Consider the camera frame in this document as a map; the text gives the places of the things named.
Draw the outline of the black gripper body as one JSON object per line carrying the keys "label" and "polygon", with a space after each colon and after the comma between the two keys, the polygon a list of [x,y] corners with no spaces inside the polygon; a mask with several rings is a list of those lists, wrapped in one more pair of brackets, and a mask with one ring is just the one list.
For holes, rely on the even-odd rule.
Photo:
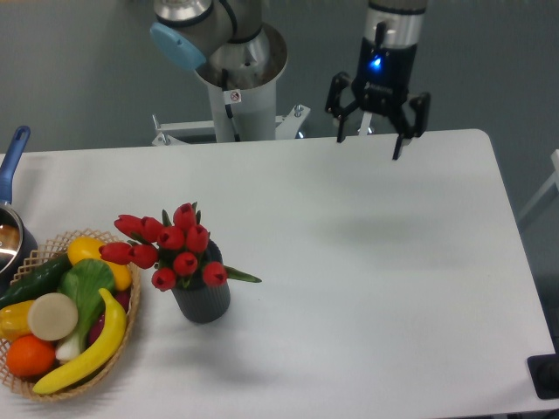
{"label": "black gripper body", "polygon": [[362,38],[356,76],[351,91],[365,112],[403,119],[411,71],[418,45],[404,48],[378,47]]}

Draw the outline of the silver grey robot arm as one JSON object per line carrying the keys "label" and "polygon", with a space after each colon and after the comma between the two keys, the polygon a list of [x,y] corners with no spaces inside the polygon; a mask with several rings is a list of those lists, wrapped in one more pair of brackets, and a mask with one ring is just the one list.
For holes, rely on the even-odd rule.
{"label": "silver grey robot arm", "polygon": [[[409,92],[411,71],[427,3],[370,1],[365,12],[355,76],[337,73],[325,110],[344,140],[355,111],[359,133],[371,132],[372,115],[387,118],[397,132],[393,157],[427,128],[431,96]],[[287,62],[286,42],[262,20],[260,1],[156,1],[150,36],[172,63],[197,74],[208,89],[219,142],[295,139],[309,115],[297,105],[276,114],[276,83]]]}

